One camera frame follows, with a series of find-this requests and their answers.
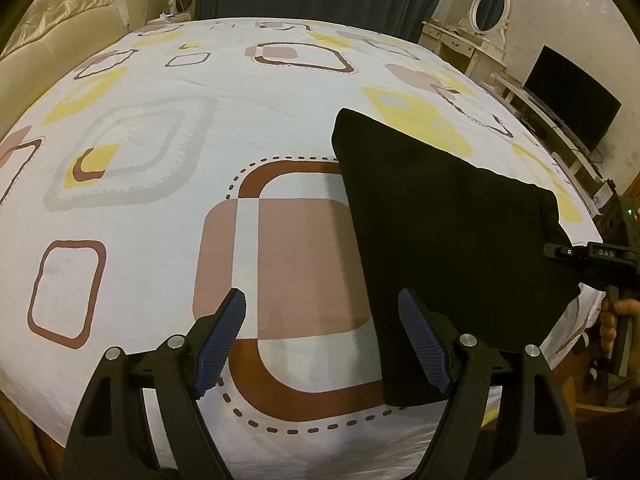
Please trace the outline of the black pants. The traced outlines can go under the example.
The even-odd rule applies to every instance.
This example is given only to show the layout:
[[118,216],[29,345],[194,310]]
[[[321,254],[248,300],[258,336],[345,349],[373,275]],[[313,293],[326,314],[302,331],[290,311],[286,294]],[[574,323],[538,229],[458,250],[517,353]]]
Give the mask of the black pants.
[[340,110],[341,167],[380,354],[383,400],[442,396],[422,370],[398,313],[412,288],[427,309],[489,347],[541,344],[579,296],[575,274],[546,256],[567,245],[544,188],[477,168],[355,112]]

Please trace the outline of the white tv stand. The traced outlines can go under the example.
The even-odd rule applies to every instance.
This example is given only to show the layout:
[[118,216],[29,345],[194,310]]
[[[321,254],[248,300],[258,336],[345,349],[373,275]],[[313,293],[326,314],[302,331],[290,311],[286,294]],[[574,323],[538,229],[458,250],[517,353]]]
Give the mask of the white tv stand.
[[492,73],[490,83],[484,87],[544,144],[567,174],[590,214],[594,217],[604,211],[614,192],[574,132],[543,102],[506,74]]

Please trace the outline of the black flat television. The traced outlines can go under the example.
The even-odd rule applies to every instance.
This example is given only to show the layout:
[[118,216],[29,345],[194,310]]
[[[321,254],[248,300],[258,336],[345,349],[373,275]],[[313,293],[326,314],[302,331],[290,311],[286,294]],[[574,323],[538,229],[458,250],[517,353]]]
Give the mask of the black flat television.
[[608,132],[622,103],[574,62],[543,46],[523,84],[591,154]]

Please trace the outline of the white vanity dresser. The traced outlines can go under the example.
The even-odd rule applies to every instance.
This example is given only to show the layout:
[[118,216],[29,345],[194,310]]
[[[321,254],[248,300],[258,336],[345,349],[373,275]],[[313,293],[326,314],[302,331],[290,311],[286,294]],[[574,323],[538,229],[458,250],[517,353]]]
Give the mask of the white vanity dresser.
[[491,82],[506,69],[503,54],[481,47],[457,32],[429,21],[422,24],[419,44],[475,82]]

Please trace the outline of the white oval vanity mirror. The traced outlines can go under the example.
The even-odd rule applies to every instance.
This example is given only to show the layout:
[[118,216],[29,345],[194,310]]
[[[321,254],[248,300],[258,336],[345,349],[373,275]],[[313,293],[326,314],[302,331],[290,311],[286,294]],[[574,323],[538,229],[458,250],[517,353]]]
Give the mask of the white oval vanity mirror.
[[472,0],[468,13],[458,29],[503,50],[506,47],[506,29],[509,24],[511,0]]

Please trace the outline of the patterned white bed sheet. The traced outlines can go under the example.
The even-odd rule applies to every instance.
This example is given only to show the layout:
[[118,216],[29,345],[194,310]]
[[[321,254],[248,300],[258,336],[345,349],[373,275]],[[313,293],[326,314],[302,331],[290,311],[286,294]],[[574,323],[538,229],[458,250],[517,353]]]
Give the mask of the patterned white bed sheet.
[[146,26],[67,73],[1,141],[1,390],[64,442],[103,352],[152,349],[241,289],[200,407],[240,479],[399,479],[442,407],[391,406],[331,148],[344,107],[551,191],[503,106],[415,44],[314,21]]

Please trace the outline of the cream tufted headboard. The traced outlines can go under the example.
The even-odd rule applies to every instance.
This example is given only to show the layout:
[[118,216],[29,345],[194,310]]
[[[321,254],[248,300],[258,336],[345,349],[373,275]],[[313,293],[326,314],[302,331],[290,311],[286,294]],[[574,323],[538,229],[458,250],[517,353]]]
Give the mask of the cream tufted headboard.
[[148,0],[34,0],[1,52],[1,134],[90,56],[142,27]]

